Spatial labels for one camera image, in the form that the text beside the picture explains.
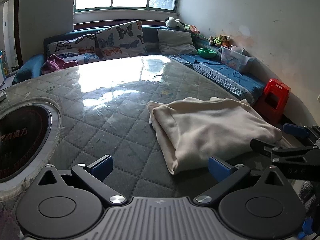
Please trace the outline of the right dark gloved hand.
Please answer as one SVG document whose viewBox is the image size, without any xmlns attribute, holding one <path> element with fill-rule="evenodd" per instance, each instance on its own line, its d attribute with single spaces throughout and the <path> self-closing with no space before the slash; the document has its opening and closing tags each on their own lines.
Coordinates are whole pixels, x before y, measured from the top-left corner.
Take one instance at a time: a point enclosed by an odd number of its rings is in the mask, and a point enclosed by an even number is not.
<svg viewBox="0 0 320 240">
<path fill-rule="evenodd" d="M 319 218 L 319 183 L 303 181 L 299 189 L 299 198 L 305 206 L 306 216 L 313 220 Z"/>
</svg>

